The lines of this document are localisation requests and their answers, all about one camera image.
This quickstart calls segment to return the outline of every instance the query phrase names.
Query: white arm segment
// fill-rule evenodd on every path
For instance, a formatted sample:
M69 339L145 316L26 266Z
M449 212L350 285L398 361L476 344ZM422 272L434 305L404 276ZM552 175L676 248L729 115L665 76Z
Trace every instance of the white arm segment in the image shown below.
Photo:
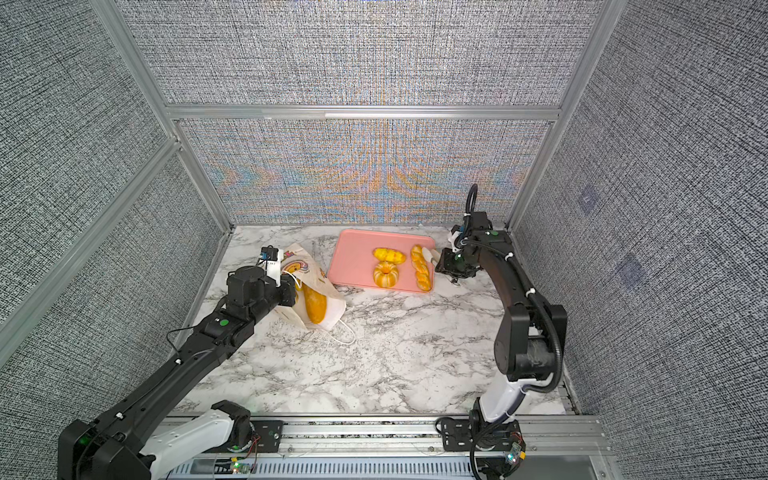
M234 421L220 410L208 410L195 420L160 435L152 435L141 449L142 455L154 455L151 480L163 478L173 468L198 453L226 442Z
M552 374L545 380L520 379L517 382L510 382L507 376L501 372L496 372L488 390L480 396L480 411L486 422L493 422L498 417L505 415L507 409L515 403L515 400L522 395L520 389L523 385L547 385L552 378Z

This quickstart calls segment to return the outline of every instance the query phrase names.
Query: aluminum frame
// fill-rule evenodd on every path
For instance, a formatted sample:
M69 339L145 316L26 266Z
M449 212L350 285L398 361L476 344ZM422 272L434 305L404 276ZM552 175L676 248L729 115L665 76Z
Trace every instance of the aluminum frame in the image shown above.
M230 245L230 241L232 240L233 234L234 234L234 229L226 232L219 239L218 246L216 248L216 253L214 254L214 258L211 260L210 266L208 267L208 271L205 273L205 278L203 278L203 282L200 284L200 288L197 289L197 294L195 295L194 300L192 300L192 305L190 306L189 312L187 312L187 316L184 318L184 323L182 324L183 328L192 326L192 322L194 322L194 317L197 315L197 312L200 311L200 307L203 305L203 300L205 300L205 296L208 294L208 289L210 288L210 285L214 281L216 272L219 271L221 260L224 259L224 254L227 252L227 248ZM184 335L184 332L177 333L176 338L173 341L174 346L177 349L180 348L181 344L184 343L184 340L186 338L187 336ZM174 354L175 354L175 351L171 349L168 352L168 358L171 358Z
M605 45L608 43L608 39L611 37L626 4L627 0L605 0L598 19L595 21L590 32L589 40L581 53L576 69L574 69L574 74L571 77L568 88L563 95L562 114L558 121L550 126L545 139L541 143L541 148L530 170L528 170L528 175L523 180L520 191L517 197L515 197L515 202L512 204L512 209L505 223L507 230L514 231L520 224L520 220L522 220L525 214L525 209L531 203L531 198L533 198L536 188L552 159L552 155L563 138L565 129L568 127L576 106L581 100L584 89L592 78L592 73L598 65L598 60L603 54Z
M445 452L435 430L443 415L259 415L252 420L283 420L280 450L265 457L420 457L467 456L468 452ZM467 415L450 415L468 419ZM193 419L168 416L155 434L167 432ZM517 415L528 444L528 455L612 456L600 420L592 415ZM499 452L476 452L477 456ZM198 458L214 457L202 454Z
M24 298L8 319L0 325L0 368L13 355L19 345L40 323L91 255L107 239L121 220L162 170L170 157L179 149L175 138L167 139L134 176L123 186L120 193L102 210L99 216L83 232L78 240L59 259L45 278Z
M556 121L562 110L556 106L511 105L508 107L471 105L247 105L247 104L167 104L174 120L184 118L256 118L272 120L326 119L413 119L453 120L543 120Z
M165 108L165 97L157 85L149 65L144 60L144 56L139 51L134 36L125 23L125 19L120 13L117 4L114 0L91 0L91 6L96 11L101 24L114 42L115 47L123 58L128 70L133 75L141 92L144 94L144 98L147 100L165 134L169 138L175 137L181 142L184 149L181 155L184 168L187 170L197 191L200 192L200 196L203 198L210 214L214 217L222 232L229 231L232 221L227 213L227 209L224 208L224 204L219 198L214 185L205 174L205 170L203 170L203 166L200 164L197 156L194 155L192 147L168 116Z

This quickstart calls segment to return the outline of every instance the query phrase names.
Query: pink tray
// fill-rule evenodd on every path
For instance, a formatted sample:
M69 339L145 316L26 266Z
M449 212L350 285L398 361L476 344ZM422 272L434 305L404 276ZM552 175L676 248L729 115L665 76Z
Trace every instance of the pink tray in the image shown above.
M328 280L336 285L361 286L380 290L400 290L402 292L426 293L416 286L416 271L411 265L411 249L414 245L429 249L435 248L435 241L423 235L407 233L372 232L368 230L344 230L339 235L336 250L333 252ZM392 288L382 289L373 282L373 269L379 261L373 256L376 248L393 248L406 255L406 261L400 263L397 283ZM434 286L435 269L431 263L429 277Z

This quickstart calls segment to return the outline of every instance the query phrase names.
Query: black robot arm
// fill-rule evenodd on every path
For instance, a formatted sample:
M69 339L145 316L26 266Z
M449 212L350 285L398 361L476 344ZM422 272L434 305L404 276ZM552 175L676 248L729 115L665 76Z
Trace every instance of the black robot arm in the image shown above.
M494 230L485 212L475 211L476 194L477 185L473 185L464 223L452 229L453 248L443 249L435 271L451 276L453 281L473 277L478 270L488 272L504 305L494 341L496 366L510 381L542 380L554 374L550 383L556 386L568 321L565 309L551 305L535 291L515 258L510 236L505 230ZM537 327L541 334L529 336L529 326Z
M278 261L277 249L263 248L262 258L265 256ZM296 302L290 275L282 275L277 286L259 266L230 273L227 288L227 295L193 328L177 354L144 383L91 422L75 420L62 432L58 440L61 480L150 478L155 458L140 450L160 422L205 375L253 335L255 325L275 306ZM234 420L232 444L244 445L250 435L250 412L231 402L220 402L214 408Z

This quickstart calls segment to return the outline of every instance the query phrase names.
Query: textured gray wall panel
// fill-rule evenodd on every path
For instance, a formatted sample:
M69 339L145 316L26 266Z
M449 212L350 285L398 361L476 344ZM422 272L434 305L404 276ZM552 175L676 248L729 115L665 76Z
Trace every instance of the textured gray wall panel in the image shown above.
M0 18L2 323L165 135L87 1Z
M118 0L171 103L559 104L601 0Z
M768 473L766 15L631 1L516 232L628 478Z
M543 121L184 120L235 223L453 223L469 186L501 225Z
M54 478L61 430L111 407L165 360L165 333L184 321L219 238L170 159L0 370L3 479Z

